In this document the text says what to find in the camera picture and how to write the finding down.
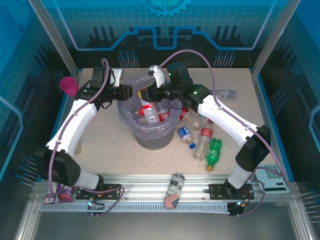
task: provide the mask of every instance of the white calculator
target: white calculator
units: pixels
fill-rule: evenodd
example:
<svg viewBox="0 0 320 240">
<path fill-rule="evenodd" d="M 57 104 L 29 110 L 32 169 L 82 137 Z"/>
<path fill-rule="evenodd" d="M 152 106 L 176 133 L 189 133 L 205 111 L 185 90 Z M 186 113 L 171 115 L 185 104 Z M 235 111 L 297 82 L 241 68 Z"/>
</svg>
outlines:
<svg viewBox="0 0 320 240">
<path fill-rule="evenodd" d="M 259 167 L 268 168 L 280 173 L 279 168 L 276 164 L 260 164 Z M 266 194 L 284 194 L 290 192 L 288 187 L 286 186 L 285 180 L 281 176 L 276 175 L 273 172 L 264 169 L 258 169 L 255 172 L 255 176 L 256 179 L 263 182 Z M 261 184 L 258 183 L 258 185 L 261 191 L 263 191 Z"/>
</svg>

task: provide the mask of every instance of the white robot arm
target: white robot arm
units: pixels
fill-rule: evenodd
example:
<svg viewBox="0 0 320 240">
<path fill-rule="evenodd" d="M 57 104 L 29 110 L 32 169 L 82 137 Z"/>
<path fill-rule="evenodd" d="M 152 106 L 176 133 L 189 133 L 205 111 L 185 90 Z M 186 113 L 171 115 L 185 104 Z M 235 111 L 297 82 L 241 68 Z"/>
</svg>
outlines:
<svg viewBox="0 0 320 240">
<path fill-rule="evenodd" d="M 83 134 L 90 120 L 96 115 L 100 108 L 104 107 L 104 103 L 111 103 L 112 100 L 125 101 L 132 96 L 132 88 L 128 85 L 121 85 L 120 79 L 123 76 L 123 70 L 111 68 L 110 76 L 107 84 L 99 96 L 90 104 L 86 105 L 77 114 L 75 111 L 88 102 L 101 88 L 102 80 L 105 76 L 104 67 L 95 67 L 92 73 L 90 86 L 83 86 L 78 90 L 75 96 L 75 101 L 72 104 L 70 113 L 66 120 L 54 135 L 54 137 L 46 144 L 45 148 L 38 147 L 34 152 L 34 157 L 37 162 L 38 172 L 42 179 L 48 179 L 48 169 L 50 158 L 56 143 L 59 141 L 59 135 L 64 126 L 66 126 L 62 138 L 54 157 L 52 168 L 52 181 L 66 186 L 75 186 L 94 190 L 99 182 L 103 182 L 103 178 L 96 174 L 87 172 L 80 168 L 74 161 L 73 157 L 77 143 Z M 75 115 L 69 124 L 68 119 Z"/>
<path fill-rule="evenodd" d="M 188 69 L 183 63 L 176 62 L 167 67 L 170 83 L 164 83 L 163 74 L 159 74 L 158 66 L 153 65 L 150 69 L 157 70 L 157 72 L 149 70 L 149 74 L 155 78 L 155 83 L 140 91 L 142 99 L 148 102 L 179 99 L 185 107 L 212 120 L 241 147 L 235 156 L 236 166 L 225 182 L 228 194 L 234 195 L 269 153 L 265 145 L 249 128 L 261 135 L 269 144 L 270 129 L 265 125 L 258 127 L 240 117 L 218 99 L 216 102 L 213 93 L 208 88 L 193 84 Z"/>
</svg>

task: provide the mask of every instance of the pink plastic cup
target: pink plastic cup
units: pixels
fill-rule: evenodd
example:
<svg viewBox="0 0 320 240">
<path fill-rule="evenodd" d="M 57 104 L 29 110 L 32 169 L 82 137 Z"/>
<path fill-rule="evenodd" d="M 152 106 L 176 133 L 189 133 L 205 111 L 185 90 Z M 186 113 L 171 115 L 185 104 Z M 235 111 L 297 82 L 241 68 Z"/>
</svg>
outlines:
<svg viewBox="0 0 320 240">
<path fill-rule="evenodd" d="M 79 90 L 79 86 L 77 81 L 72 76 L 67 76 L 63 78 L 59 83 L 60 88 L 67 94 L 68 96 L 74 97 L 76 96 L 77 91 Z"/>
</svg>

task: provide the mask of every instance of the gray floor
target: gray floor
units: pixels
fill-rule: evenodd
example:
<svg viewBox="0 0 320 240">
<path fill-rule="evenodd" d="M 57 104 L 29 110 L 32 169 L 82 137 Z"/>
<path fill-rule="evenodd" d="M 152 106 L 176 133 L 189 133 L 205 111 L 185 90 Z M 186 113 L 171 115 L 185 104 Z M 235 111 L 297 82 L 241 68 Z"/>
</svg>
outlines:
<svg viewBox="0 0 320 240">
<path fill-rule="evenodd" d="M 252 215 L 231 219 L 207 213 L 43 212 L 33 240 L 294 240 L 289 208 L 263 204 Z"/>
</svg>

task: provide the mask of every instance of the clear plastic bin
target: clear plastic bin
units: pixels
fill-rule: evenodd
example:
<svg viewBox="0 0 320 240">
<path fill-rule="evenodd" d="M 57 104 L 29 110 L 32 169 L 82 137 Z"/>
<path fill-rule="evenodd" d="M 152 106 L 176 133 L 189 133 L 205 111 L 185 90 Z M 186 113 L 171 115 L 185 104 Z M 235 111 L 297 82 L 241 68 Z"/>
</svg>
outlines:
<svg viewBox="0 0 320 240">
<path fill-rule="evenodd" d="M 138 90 L 155 82 L 150 76 L 137 76 L 129 80 L 126 84 L 132 86 L 133 96 L 127 101 L 118 101 L 118 111 L 121 121 L 123 121 L 132 131 L 136 141 L 144 148 L 150 150 L 162 149 L 167 146 L 175 134 L 175 126 L 181 115 L 181 102 L 176 99 L 170 102 L 164 99 L 159 104 L 170 111 L 170 117 L 163 122 L 140 125 L 134 119 L 134 111 L 142 107 L 138 97 Z"/>
</svg>

